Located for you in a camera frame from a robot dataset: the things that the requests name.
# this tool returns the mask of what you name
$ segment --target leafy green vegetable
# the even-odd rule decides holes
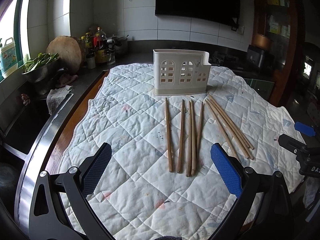
[[[55,53],[50,55],[49,53],[39,53],[38,57],[34,58],[33,60],[27,61],[23,66],[23,70],[25,73],[40,68],[44,65],[47,65],[59,58],[59,54]]]

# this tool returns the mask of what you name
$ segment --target quilted tablecloth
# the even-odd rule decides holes
[[[184,135],[183,174],[168,171],[165,97],[153,91],[153,65],[131,64],[113,68],[95,99],[89,101],[85,117],[76,126],[63,154],[59,172],[94,155],[103,142],[112,147],[112,158],[93,194],[91,207],[116,239],[155,239],[182,236],[208,239],[230,210],[236,197],[229,194],[210,158],[211,145],[218,142],[229,154],[207,106],[196,176],[186,177],[188,126]],[[254,146],[254,160],[243,157],[232,135],[232,144],[243,166],[258,173],[280,170],[291,193],[303,180],[295,155],[278,145],[282,133],[303,139],[285,108],[262,99],[246,82],[224,67],[210,70],[207,93],[241,128]],[[173,164],[176,171],[181,101],[185,100],[188,124],[189,100],[195,104],[196,124],[201,102],[207,94],[167,97],[171,117]],[[246,222],[253,220],[261,195],[257,195]],[[65,195],[63,202],[74,228],[83,233]]]

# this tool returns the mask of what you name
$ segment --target wooden chopstick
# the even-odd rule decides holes
[[[169,122],[169,108],[168,108],[168,100],[165,98],[165,118],[167,122],[167,146],[168,146],[168,164],[169,171],[173,172],[172,169],[172,152],[171,152],[171,136],[170,136],[170,122]]]
[[[189,136],[188,136],[188,157],[186,176],[190,177],[192,168],[192,118],[191,118],[191,102],[189,102]]]
[[[245,156],[247,159],[250,158],[248,148],[245,146],[244,142],[237,136],[237,134],[235,133],[233,127],[228,124],[228,122],[223,118],[223,116],[221,115],[221,113],[217,110],[216,106],[215,106],[210,100],[208,100],[207,103],[211,106],[211,108],[212,108],[213,110],[216,111],[216,113],[219,113],[219,115],[220,115],[220,117],[221,117],[221,120],[224,122],[225,126],[229,129],[230,133],[231,133],[232,136],[235,138],[235,140],[236,140],[237,144],[239,145],[239,147],[241,148],[244,156]]]
[[[202,122],[203,122],[203,102],[201,102],[201,109],[200,109],[200,119],[198,124],[198,131],[197,131],[197,156],[198,159],[199,151],[200,151],[200,140],[201,140],[201,134],[202,134]]]
[[[192,128],[192,170],[191,176],[196,173],[196,129],[195,129],[195,109],[191,101],[191,128]]]
[[[214,113],[213,109],[212,109],[211,106],[209,105],[209,103],[208,103],[209,101],[206,100],[206,102],[207,102],[207,106],[209,107],[209,110],[210,110],[213,118],[216,120],[216,122],[217,122],[217,124],[218,124],[218,127],[219,127],[219,129],[220,129],[220,132],[222,133],[222,135],[224,136],[225,140],[227,141],[227,143],[228,143],[228,145],[229,145],[229,148],[230,148],[233,156],[236,157],[236,158],[239,160],[238,155],[237,155],[237,153],[236,153],[236,151],[235,151],[232,143],[230,142],[230,139],[229,139],[228,135],[226,134],[225,130],[223,129],[223,127],[222,127],[222,125],[221,125],[218,117],[217,117],[216,114]]]
[[[178,173],[181,173],[181,166],[182,166],[183,133],[184,133],[184,100],[182,100],[182,105],[181,105],[180,146],[179,146],[178,169],[177,169]]]
[[[224,111],[222,111],[219,107],[217,107],[217,104],[212,101],[210,98],[209,98],[209,102],[212,104],[212,106],[217,110],[217,112],[219,113],[220,117],[222,118],[222,120],[224,121],[224,123],[227,123],[226,126],[230,127],[233,132],[237,135],[237,137],[240,139],[241,143],[246,147],[246,148],[249,148],[249,144],[247,143],[246,140],[244,140],[244,138],[241,136],[240,134],[240,131],[238,128],[236,128],[235,124],[232,122],[231,119],[228,119],[226,117],[226,113]]]
[[[248,144],[248,148],[254,150],[254,147],[250,143],[250,141],[246,138],[246,136],[244,136],[243,132],[234,124],[234,122],[230,119],[230,117],[226,114],[226,112],[221,108],[221,106],[219,106],[219,104],[216,102],[216,100],[214,100],[214,98],[211,95],[208,94],[208,96],[210,97],[211,101],[217,106],[217,108],[220,110],[220,112],[222,112],[222,114],[225,116],[225,119],[228,119],[230,121],[230,123],[234,126],[234,128],[239,131],[240,136]]]

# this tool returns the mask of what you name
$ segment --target wooden cutting board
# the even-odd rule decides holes
[[[46,53],[60,55],[61,67],[67,67],[69,73],[74,75],[80,68],[83,52],[76,38],[69,36],[58,36],[50,42]]]

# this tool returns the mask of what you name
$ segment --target detergent bottle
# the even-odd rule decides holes
[[[4,78],[9,76],[18,68],[16,48],[13,38],[7,39],[3,47],[2,44],[0,45],[0,68]]]

